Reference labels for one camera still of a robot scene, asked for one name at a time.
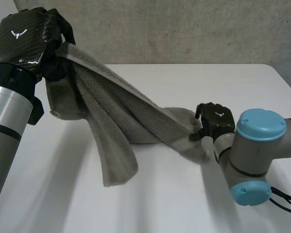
white table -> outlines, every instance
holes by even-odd
[[[250,108],[291,117],[291,89],[266,65],[109,67],[162,107],[212,101],[235,120]],[[291,232],[291,214],[271,203],[237,206],[214,161],[196,165],[163,144],[133,146],[138,173],[103,187],[87,122],[51,116],[44,82],[36,96],[46,113],[25,130],[0,197],[0,233]],[[274,162],[267,177],[291,194],[291,159]]]

terry cloth towel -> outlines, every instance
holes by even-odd
[[[130,143],[164,142],[185,158],[202,163],[200,129],[194,112],[160,108],[136,88],[76,46],[63,43],[57,55],[71,61],[69,77],[47,82],[51,113],[65,120],[88,121],[100,155],[103,184],[124,184],[138,170]]]

light blue joint cap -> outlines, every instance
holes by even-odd
[[[235,202],[239,205],[260,205],[272,195],[270,185],[266,181],[246,181],[230,189]]]
[[[273,111],[249,109],[237,123],[237,132],[252,141],[269,142],[280,138],[287,130],[284,118]]]

concrete wall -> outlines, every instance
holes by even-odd
[[[291,0],[15,3],[19,10],[57,8],[77,45],[104,63],[262,63],[291,86]]]

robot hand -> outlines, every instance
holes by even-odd
[[[190,135],[190,140],[197,141],[204,136],[209,136],[215,141],[219,136],[235,131],[232,112],[220,104],[202,103],[197,106],[195,118],[199,119],[203,128]]]
[[[54,82],[65,77],[65,60],[56,57],[55,50],[62,36],[75,44],[71,25],[56,9],[42,7],[9,15],[0,23],[0,63],[17,65]]]

